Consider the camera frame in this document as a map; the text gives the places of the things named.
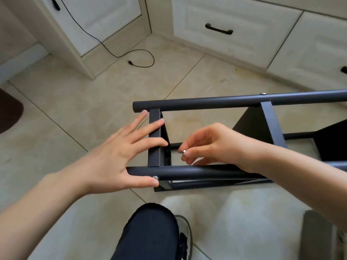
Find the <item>black pants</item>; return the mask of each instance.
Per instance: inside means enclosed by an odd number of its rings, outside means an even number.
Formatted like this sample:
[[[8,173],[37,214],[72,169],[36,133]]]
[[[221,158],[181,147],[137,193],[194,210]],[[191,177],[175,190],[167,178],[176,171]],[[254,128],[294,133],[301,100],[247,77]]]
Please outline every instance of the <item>black pants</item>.
[[[178,260],[180,251],[175,216],[162,205],[146,203],[125,225],[111,260]]]

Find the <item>black cabinet handle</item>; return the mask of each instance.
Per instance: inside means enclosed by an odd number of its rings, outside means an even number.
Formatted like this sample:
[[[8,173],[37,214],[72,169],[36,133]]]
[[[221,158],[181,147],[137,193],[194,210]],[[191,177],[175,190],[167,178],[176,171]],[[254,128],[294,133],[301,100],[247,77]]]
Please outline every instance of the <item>black cabinet handle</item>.
[[[210,30],[213,30],[213,31],[217,31],[217,32],[223,33],[223,34],[232,34],[232,32],[234,32],[233,30],[228,30],[228,31],[226,31],[226,30],[221,30],[221,29],[218,29],[218,28],[214,28],[214,27],[211,26],[210,23],[207,23],[207,24],[205,25],[205,27],[206,27],[207,29],[210,29]]]
[[[53,3],[54,8],[55,8],[57,11],[60,11],[60,7],[59,7],[57,1],[56,1],[56,0],[51,0],[51,1],[52,1],[52,3]]]
[[[347,66],[343,66],[341,72],[347,74]]]

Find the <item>black cable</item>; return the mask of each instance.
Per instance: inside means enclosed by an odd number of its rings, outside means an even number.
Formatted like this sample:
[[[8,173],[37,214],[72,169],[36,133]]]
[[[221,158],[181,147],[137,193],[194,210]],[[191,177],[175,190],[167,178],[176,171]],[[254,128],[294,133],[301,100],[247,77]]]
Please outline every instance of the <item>black cable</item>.
[[[123,56],[129,54],[130,52],[134,52],[134,51],[147,51],[147,52],[149,52],[149,51],[146,50],[146,49],[134,49],[134,50],[130,50],[129,52],[126,52],[124,55],[121,55],[121,56],[116,56],[116,55],[114,55],[113,53],[111,53],[110,50],[107,49],[107,47],[106,47],[99,39],[97,39],[95,36],[92,36],[91,34],[87,33],[86,30],[84,30],[84,29],[82,28],[82,26],[80,26],[80,24],[74,19],[74,17],[73,17],[72,14],[70,13],[69,9],[67,9],[67,7],[66,7],[65,3],[63,2],[63,0],[61,0],[61,2],[62,2],[63,5],[65,6],[65,9],[66,9],[67,12],[70,14],[71,18],[75,21],[75,23],[76,23],[87,35],[89,35],[89,36],[93,37],[94,39],[98,40],[98,41],[102,44],[102,46],[103,46],[104,48],[106,48],[106,50],[107,50],[111,55],[113,55],[114,57],[120,58],[120,57],[123,57]],[[152,55],[152,53],[151,53],[151,52],[149,52],[149,53],[151,54],[151,56],[152,56],[152,58],[153,58],[153,63],[152,63],[151,65],[149,65],[149,66],[134,65],[130,60],[128,60],[129,65],[137,66],[138,68],[150,68],[152,65],[154,65],[154,61],[155,61],[155,60],[154,60],[154,56]]]

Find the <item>drawer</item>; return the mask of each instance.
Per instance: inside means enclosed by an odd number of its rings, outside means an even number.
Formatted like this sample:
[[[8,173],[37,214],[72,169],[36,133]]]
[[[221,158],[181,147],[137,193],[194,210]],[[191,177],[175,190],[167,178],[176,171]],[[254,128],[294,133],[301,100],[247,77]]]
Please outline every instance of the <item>drawer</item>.
[[[172,11],[176,37],[265,69],[302,13],[254,0],[172,0]]]
[[[314,90],[347,88],[347,21],[304,12],[267,71]]]

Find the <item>sneaker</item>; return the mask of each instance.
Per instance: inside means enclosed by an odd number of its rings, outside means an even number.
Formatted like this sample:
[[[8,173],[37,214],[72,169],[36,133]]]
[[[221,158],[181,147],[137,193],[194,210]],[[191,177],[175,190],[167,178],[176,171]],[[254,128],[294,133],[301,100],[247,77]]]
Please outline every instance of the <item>sneaker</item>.
[[[192,249],[193,249],[193,239],[192,230],[188,220],[182,215],[175,215],[178,223],[179,238],[180,238],[180,254],[182,260],[191,260]]]

